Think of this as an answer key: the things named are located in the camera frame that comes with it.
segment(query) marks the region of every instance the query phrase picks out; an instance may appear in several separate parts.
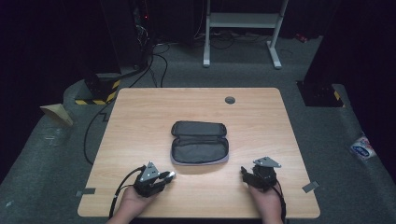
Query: gray carpet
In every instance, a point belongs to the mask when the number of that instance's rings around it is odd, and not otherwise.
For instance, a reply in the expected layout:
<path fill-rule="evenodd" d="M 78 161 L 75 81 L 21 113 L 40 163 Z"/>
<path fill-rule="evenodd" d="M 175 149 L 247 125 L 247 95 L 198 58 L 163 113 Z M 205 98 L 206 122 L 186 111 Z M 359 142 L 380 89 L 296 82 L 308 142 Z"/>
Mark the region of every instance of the gray carpet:
<path fill-rule="evenodd" d="M 396 188 L 379 158 L 358 161 L 348 147 L 360 136 L 361 126 L 342 85 L 334 85 L 346 107 L 306 107 L 296 80 L 303 80 L 320 39 L 300 43 L 282 39 L 276 45 L 283 68 L 275 70 L 264 41 L 236 41 L 227 49 L 211 50 L 211 66 L 202 67 L 203 48 L 159 46 L 155 52 L 168 61 L 163 87 L 276 87 L 280 89 L 290 122 L 315 189 L 321 215 L 292 219 L 290 223 L 396 223 Z M 230 42 L 213 41 L 218 48 Z M 152 71 L 160 85 L 165 62 L 154 57 Z M 138 76 L 122 80 L 127 88 Z M 37 123 L 25 148 L 0 186 L 0 223 L 105 223 L 106 217 L 80 217 L 80 198 L 91 166 L 85 161 L 85 131 L 101 105 L 75 105 L 82 84 L 64 93 L 64 106 L 75 124 L 53 135 L 56 125 L 46 116 Z M 133 88 L 154 87 L 150 73 Z M 111 113 L 111 106 L 105 112 Z M 94 160 L 106 122 L 94 120 L 87 136 L 87 152 Z M 156 220 L 168 223 L 169 220 Z M 136 222 L 154 223 L 155 220 Z M 206 220 L 190 220 L 205 223 Z M 229 220 L 224 223 L 248 223 Z"/>

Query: black zippered case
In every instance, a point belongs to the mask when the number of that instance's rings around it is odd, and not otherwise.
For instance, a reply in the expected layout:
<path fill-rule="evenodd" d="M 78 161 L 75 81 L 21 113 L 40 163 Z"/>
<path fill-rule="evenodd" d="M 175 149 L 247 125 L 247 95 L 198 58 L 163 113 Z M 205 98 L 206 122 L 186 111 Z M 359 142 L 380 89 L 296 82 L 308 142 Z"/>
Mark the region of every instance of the black zippered case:
<path fill-rule="evenodd" d="M 229 159 L 227 129 L 222 123 L 177 121 L 172 127 L 175 137 L 171 161 L 177 165 L 210 165 Z"/>

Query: wrist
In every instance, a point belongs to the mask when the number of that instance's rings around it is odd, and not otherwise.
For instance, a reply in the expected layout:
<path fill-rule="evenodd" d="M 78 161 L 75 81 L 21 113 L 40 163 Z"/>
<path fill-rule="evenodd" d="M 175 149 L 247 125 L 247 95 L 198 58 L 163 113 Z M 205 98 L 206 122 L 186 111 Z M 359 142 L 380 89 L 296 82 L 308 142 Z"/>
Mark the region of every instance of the wrist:
<path fill-rule="evenodd" d="M 283 224 L 280 217 L 262 217 L 262 224 Z"/>
<path fill-rule="evenodd" d="M 106 224 L 129 224 L 134 216 L 118 211 Z"/>

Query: hand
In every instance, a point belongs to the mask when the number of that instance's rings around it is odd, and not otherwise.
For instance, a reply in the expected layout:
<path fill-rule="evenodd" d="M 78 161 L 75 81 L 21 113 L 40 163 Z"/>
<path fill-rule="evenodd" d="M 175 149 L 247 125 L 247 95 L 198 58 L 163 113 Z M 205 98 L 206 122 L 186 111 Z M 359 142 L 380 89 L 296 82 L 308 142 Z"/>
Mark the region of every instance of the hand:
<path fill-rule="evenodd" d="M 280 192 L 278 184 L 275 185 L 277 191 Z M 256 189 L 248 185 L 249 192 L 254 199 L 254 202 L 262 216 L 262 223 L 265 224 L 282 224 L 282 208 L 280 205 L 279 196 L 273 189 L 268 189 L 263 192 L 262 189 Z"/>
<path fill-rule="evenodd" d="M 140 196 L 134 187 L 125 189 L 120 202 L 119 210 L 106 224 L 127 224 L 141 214 L 145 208 L 157 197 L 158 194 L 145 198 Z"/>

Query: black cable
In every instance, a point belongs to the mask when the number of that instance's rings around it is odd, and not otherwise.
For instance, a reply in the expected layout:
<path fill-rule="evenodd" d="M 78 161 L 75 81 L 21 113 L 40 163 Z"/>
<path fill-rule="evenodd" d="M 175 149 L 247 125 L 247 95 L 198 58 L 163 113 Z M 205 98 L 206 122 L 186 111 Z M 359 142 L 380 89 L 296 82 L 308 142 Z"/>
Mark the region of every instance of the black cable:
<path fill-rule="evenodd" d="M 265 38 L 259 40 L 260 37 L 264 37 L 265 35 L 257 35 L 256 37 L 254 36 L 246 36 L 246 35 L 239 35 L 235 37 L 235 42 L 238 43 L 260 43 L 262 41 L 268 40 L 269 37 L 271 37 L 270 35 L 265 36 Z M 238 39 L 238 38 L 242 38 L 242 37 L 253 37 L 251 40 L 243 40 L 243 39 Z"/>
<path fill-rule="evenodd" d="M 231 43 L 226 47 L 220 48 L 220 47 L 216 47 L 215 45 L 212 44 L 212 42 L 210 42 L 210 46 L 214 49 L 228 49 L 235 42 L 235 38 L 233 38 L 232 35 L 215 35 L 215 39 L 217 39 L 219 41 L 230 41 L 231 40 Z"/>
<path fill-rule="evenodd" d="M 96 117 L 98 117 L 99 115 L 103 114 L 102 111 L 104 111 L 109 105 L 113 104 L 113 102 L 115 102 L 115 99 L 113 99 L 110 103 L 108 103 L 107 105 L 105 105 L 101 110 L 99 110 L 99 112 L 96 113 L 96 115 L 91 119 L 90 124 L 88 124 L 87 130 L 85 131 L 85 136 L 84 136 L 84 145 L 83 145 L 83 150 L 84 150 L 84 157 L 85 160 L 93 165 L 93 162 L 88 158 L 87 155 L 87 138 L 88 138 L 88 131 L 91 128 L 91 125 L 93 124 L 93 121 L 96 119 Z"/>
<path fill-rule="evenodd" d="M 157 86 L 157 79 L 155 78 L 154 71 L 152 71 L 152 69 L 149 69 L 149 71 L 151 73 L 151 78 L 152 78 L 152 81 L 154 82 L 154 86 L 155 86 L 155 88 L 157 88 L 158 87 Z"/>
<path fill-rule="evenodd" d="M 171 46 L 168 44 L 168 43 L 163 43 L 163 44 L 158 44 L 158 45 L 156 45 L 154 48 L 157 48 L 158 46 L 163 46 L 163 45 L 165 45 L 166 47 L 168 47 L 166 50 L 163 50 L 163 51 L 160 51 L 160 52 L 155 52 L 154 54 L 162 54 L 162 53 L 165 53 L 166 51 L 168 51 L 170 48 L 171 48 Z"/>
<path fill-rule="evenodd" d="M 121 79 L 126 78 L 126 77 L 133 77 L 133 76 L 143 72 L 143 70 L 145 70 L 146 68 L 147 68 L 147 66 L 145 65 L 145 66 L 140 67 L 136 71 L 121 75 L 119 77 L 101 77 L 100 79 L 103 80 L 103 81 L 118 81 L 118 80 L 121 80 Z"/>
<path fill-rule="evenodd" d="M 166 70 L 168 70 L 168 61 L 166 61 L 166 59 L 161 55 L 158 55 L 158 54 L 153 54 L 153 55 L 162 58 L 163 61 L 165 62 L 165 69 L 163 70 L 163 77 L 161 78 L 161 85 L 160 85 L 160 87 L 162 88 L 163 87 L 163 79 L 165 78 Z"/>
<path fill-rule="evenodd" d="M 200 47 L 203 47 L 205 45 L 205 41 L 204 40 L 197 40 L 194 41 L 194 43 L 192 44 L 192 48 L 193 49 L 198 49 Z"/>
<path fill-rule="evenodd" d="M 258 175 L 262 178 L 262 181 L 267 185 L 267 186 L 269 186 L 271 189 L 273 189 L 274 190 L 274 192 L 277 194 L 277 197 L 279 198 L 279 200 L 280 200 L 280 207 L 281 207 L 281 214 L 280 214 L 280 217 L 282 218 L 282 221 L 283 221 L 283 223 L 285 223 L 285 218 L 286 218 L 286 203 L 285 203 L 285 199 L 284 199 L 284 197 L 283 197 L 283 191 L 282 191 L 282 186 L 280 186 L 280 183 L 279 183 L 279 181 L 278 180 L 276 180 L 276 183 L 279 185 L 279 190 L 280 190 L 280 192 L 275 188 L 275 185 L 271 185 L 270 183 L 268 183 L 266 180 L 265 180 L 265 178 L 260 174 L 260 173 L 258 173 Z"/>
<path fill-rule="evenodd" d="M 147 69 L 146 69 L 146 71 L 129 87 L 129 88 L 132 88 L 132 86 L 138 81 L 138 80 L 140 80 L 148 71 L 149 71 L 149 69 L 150 69 L 150 67 L 152 66 L 152 62 L 153 62 L 153 60 L 151 60 L 151 62 L 150 62 L 150 64 L 149 64 L 149 66 L 147 67 Z M 90 128 L 91 128 L 91 126 L 92 126 L 92 124 L 93 124 L 93 121 L 99 116 L 99 115 L 104 115 L 104 118 L 103 118 L 103 121 L 108 121 L 108 117 L 106 116 L 107 115 L 107 113 L 103 113 L 103 111 L 108 107 L 108 106 L 110 106 L 111 104 L 113 104 L 113 102 L 115 102 L 116 101 L 116 98 L 114 98 L 110 103 L 108 103 L 107 105 L 105 105 L 101 110 L 99 110 L 99 112 L 98 113 L 96 113 L 96 115 L 95 116 L 93 116 L 93 118 L 91 119 L 91 121 L 90 121 L 90 124 L 88 124 L 88 127 L 87 127 L 87 130 L 85 131 L 85 135 L 84 135 L 84 143 L 83 143 L 83 152 L 84 152 L 84 158 L 85 158 L 85 160 L 87 161 L 87 163 L 89 163 L 90 165 L 93 165 L 93 161 L 91 161 L 89 158 L 88 158 L 88 154 L 87 154 L 87 138 L 88 138 L 88 131 L 90 130 Z"/>
<path fill-rule="evenodd" d="M 113 213 L 114 213 L 114 208 L 116 207 L 116 202 L 117 202 L 117 198 L 119 197 L 119 194 L 121 192 L 121 190 L 123 188 L 126 188 L 127 186 L 123 186 L 123 184 L 125 183 L 125 181 L 129 178 L 129 176 L 131 176 L 132 174 L 136 173 L 137 171 L 142 172 L 144 169 L 146 168 L 145 165 L 136 168 L 134 170 L 132 170 L 131 173 L 129 173 L 127 176 L 125 176 L 125 178 L 121 181 L 119 187 L 116 190 L 116 193 L 114 194 L 114 198 L 113 198 L 113 202 L 111 202 L 111 206 L 110 206 L 110 211 L 108 212 L 108 219 L 111 219 L 113 217 Z"/>
<path fill-rule="evenodd" d="M 281 49 L 280 50 L 281 54 L 284 54 L 284 52 L 287 52 L 289 54 L 288 57 L 292 57 L 293 56 L 293 52 L 291 50 L 288 50 L 288 49 Z"/>
<path fill-rule="evenodd" d="M 128 188 L 128 187 L 133 187 L 134 185 L 125 185 L 125 186 L 122 186 L 122 188 L 121 189 L 125 189 L 125 188 Z"/>
<path fill-rule="evenodd" d="M 194 35 L 194 38 L 199 34 L 199 31 L 201 30 L 202 23 L 203 23 L 203 20 L 204 20 L 204 14 L 205 14 L 205 1 L 202 0 L 201 20 L 200 20 L 200 22 L 199 22 L 199 26 L 198 26 L 197 32 L 196 32 L 195 35 Z"/>
<path fill-rule="evenodd" d="M 138 81 L 150 70 L 150 68 L 151 68 L 153 62 L 154 62 L 154 58 L 151 57 L 151 62 L 149 63 L 148 68 L 146 69 L 146 71 L 145 71 L 145 72 L 142 74 L 142 76 L 140 76 L 134 83 L 132 83 L 132 84 L 129 86 L 129 88 L 132 88 L 132 86 L 134 86 L 134 84 L 136 84 L 136 82 L 138 82 Z"/>

